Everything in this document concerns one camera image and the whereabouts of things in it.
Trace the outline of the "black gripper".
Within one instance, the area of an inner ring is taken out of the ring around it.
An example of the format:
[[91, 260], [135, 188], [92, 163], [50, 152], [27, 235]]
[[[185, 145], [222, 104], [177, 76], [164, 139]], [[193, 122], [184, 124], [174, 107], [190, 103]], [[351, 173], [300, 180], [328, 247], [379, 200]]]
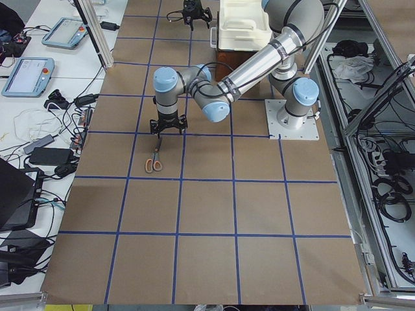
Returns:
[[186, 115], [171, 115], [171, 116], [161, 116], [158, 120], [150, 120], [150, 133], [157, 136], [158, 139], [161, 139], [161, 132], [168, 128], [178, 129], [178, 133], [183, 135], [185, 129], [188, 128], [187, 117]]
[[211, 10], [209, 7], [203, 8], [201, 0], [184, 0], [182, 17], [184, 23], [191, 27], [191, 31], [194, 31], [193, 21], [196, 19], [205, 21], [210, 29]]

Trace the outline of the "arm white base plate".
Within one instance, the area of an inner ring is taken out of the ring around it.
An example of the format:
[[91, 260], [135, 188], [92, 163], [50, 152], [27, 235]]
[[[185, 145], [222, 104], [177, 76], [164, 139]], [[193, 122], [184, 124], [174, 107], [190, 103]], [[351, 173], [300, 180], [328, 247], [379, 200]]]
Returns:
[[309, 108], [305, 116], [294, 117], [286, 111], [285, 103], [283, 99], [265, 100], [269, 139], [318, 141], [313, 109]]

